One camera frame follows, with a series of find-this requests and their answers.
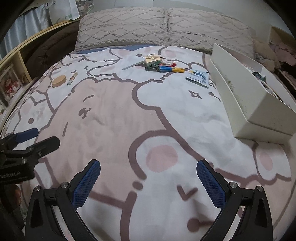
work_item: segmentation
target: bed sheet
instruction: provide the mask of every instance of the bed sheet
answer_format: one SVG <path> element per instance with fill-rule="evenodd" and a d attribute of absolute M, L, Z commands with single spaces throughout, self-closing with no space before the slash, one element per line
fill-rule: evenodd
<path fill-rule="evenodd" d="M 94 158 L 101 174 L 77 211 L 98 240 L 199 240 L 220 211 L 196 175 L 197 161 L 204 158 L 227 181 L 264 187 L 279 240 L 291 222 L 281 220 L 289 212 L 292 187 L 282 146 L 234 138 L 212 79 L 207 89 L 184 73 L 147 72 L 143 66 L 122 70 L 135 56 L 154 53 L 186 71 L 207 69 L 206 54 L 182 47 L 105 49 L 65 56 L 31 88 L 3 135 L 36 127 L 38 137 L 18 149 L 53 135 L 61 145 L 40 160 L 36 178 L 21 184 L 22 207 L 36 185 L 70 181 Z M 71 85 L 53 88 L 55 77 L 69 79 L 76 72 Z M 241 215 L 240 208 L 225 240 Z"/>

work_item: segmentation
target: star print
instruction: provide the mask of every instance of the star print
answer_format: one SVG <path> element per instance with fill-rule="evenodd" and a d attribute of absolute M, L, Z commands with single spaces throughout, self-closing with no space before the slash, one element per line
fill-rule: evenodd
<path fill-rule="evenodd" d="M 197 97 L 197 98 L 202 99 L 202 97 L 200 97 L 200 95 L 197 92 L 189 91 L 189 93 L 191 94 L 192 97 Z"/>

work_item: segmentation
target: metal bolt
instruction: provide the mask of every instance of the metal bolt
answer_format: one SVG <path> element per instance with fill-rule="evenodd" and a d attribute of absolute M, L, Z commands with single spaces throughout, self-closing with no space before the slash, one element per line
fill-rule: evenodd
<path fill-rule="evenodd" d="M 34 187 L 34 191 L 38 192 L 40 190 L 40 188 L 41 188 L 41 186 L 36 186 L 36 187 Z"/>
<path fill-rule="evenodd" d="M 258 189 L 259 192 L 263 192 L 264 191 L 264 188 L 261 187 L 261 186 L 258 186 L 257 189 Z"/>
<path fill-rule="evenodd" d="M 230 182 L 229 186 L 231 186 L 232 188 L 237 188 L 237 183 L 235 182 Z"/>
<path fill-rule="evenodd" d="M 61 184 L 61 188 L 66 188 L 68 185 L 69 185 L 68 182 L 63 182 L 63 183 Z"/>

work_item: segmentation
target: white wall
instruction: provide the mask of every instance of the white wall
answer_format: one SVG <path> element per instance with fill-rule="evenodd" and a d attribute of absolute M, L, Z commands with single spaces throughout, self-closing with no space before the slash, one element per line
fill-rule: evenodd
<path fill-rule="evenodd" d="M 276 26 L 291 34 L 290 30 L 280 18 L 280 16 L 268 6 L 263 0 L 179 0 L 180 2 L 196 4 L 206 8 L 213 9 L 215 12 L 232 16 L 249 27 L 256 30 L 256 36 L 268 41 L 270 26 Z M 158 7 L 159 4 L 166 0 L 154 0 L 153 6 Z M 167 7 L 177 7 L 169 1 Z"/>

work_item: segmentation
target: blue textured grip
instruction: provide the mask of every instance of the blue textured grip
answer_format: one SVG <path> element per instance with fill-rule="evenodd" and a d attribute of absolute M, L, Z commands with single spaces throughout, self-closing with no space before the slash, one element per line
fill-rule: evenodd
<path fill-rule="evenodd" d="M 223 209 L 226 205 L 225 192 L 219 183 L 203 162 L 199 161 L 197 163 L 196 171 L 214 206 Z"/>
<path fill-rule="evenodd" d="M 39 131 L 37 128 L 32 128 L 30 130 L 24 131 L 24 132 L 20 132 L 17 134 L 15 141 L 17 143 L 23 143 L 27 140 L 30 140 L 36 136 L 38 136 Z"/>
<path fill-rule="evenodd" d="M 82 207 L 101 172 L 101 165 L 95 161 L 73 192 L 72 205 Z"/>

